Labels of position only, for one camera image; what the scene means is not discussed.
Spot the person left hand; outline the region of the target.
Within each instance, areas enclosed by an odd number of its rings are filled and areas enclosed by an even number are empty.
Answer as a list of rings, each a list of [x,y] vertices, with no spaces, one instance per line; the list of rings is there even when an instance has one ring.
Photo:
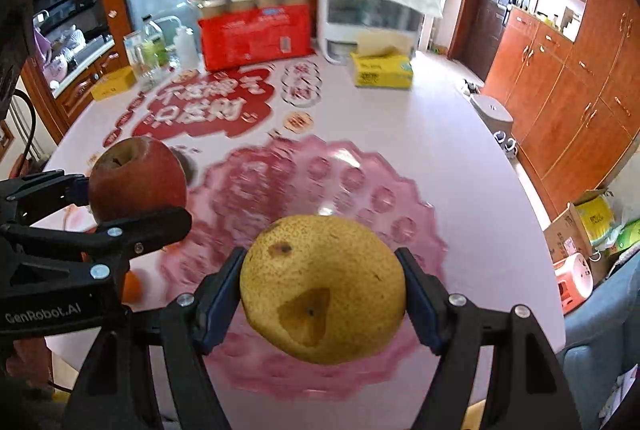
[[[34,388],[47,388],[50,380],[50,350],[43,338],[17,340],[6,360],[10,376],[23,379]]]

